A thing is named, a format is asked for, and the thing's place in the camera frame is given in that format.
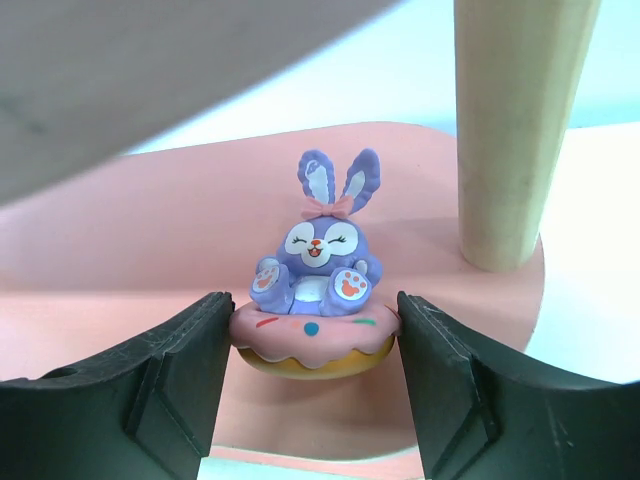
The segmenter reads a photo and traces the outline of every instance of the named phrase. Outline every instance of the light blue wall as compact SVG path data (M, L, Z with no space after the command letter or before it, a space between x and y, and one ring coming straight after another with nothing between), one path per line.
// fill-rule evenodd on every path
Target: light blue wall
M137 151L371 120L455 133L453 0L405 1ZM603 0L570 126L639 120L640 0Z

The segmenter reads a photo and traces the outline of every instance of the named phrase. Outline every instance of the figurine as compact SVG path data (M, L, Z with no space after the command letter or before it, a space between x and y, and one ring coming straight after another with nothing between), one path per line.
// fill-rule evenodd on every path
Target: figurine
M363 150L337 201L324 153L306 152L298 179L307 197L303 221L258 262L253 302L231 316L231 341L264 372L304 380L355 375L386 358L400 328L398 315L371 297L382 265L349 218L380 187L380 161Z
M364 233L349 215L380 187L380 162L362 151L335 201L333 164L318 150L302 156L298 169L307 203L304 222L285 236L275 256L262 258L250 295L263 312L334 317L359 312L380 281L382 265L369 253Z

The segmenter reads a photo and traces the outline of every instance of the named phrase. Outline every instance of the bow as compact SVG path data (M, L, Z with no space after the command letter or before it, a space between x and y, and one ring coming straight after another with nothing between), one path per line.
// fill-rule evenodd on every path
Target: bow
M311 220L317 217L336 217L345 220L353 210L353 197L345 195L336 203L325 204L315 198L307 197L302 209L302 218Z

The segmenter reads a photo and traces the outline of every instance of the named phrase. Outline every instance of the green sprinkle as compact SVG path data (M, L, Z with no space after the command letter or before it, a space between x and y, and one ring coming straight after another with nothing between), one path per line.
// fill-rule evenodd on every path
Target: green sprinkle
M371 320L370 318L359 318L357 320L354 320L353 323L366 323L367 325L375 326L376 321L375 320Z

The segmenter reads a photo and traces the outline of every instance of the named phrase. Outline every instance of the rabbit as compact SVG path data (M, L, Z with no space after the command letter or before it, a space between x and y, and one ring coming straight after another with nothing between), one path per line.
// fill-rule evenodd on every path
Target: rabbit
M327 155L302 155L298 179L306 195L304 221L285 235L275 255L260 259L250 288L263 312L323 317L360 311L382 276L364 233L349 215L362 209L380 187L380 160L364 149L347 171L335 200L334 167Z

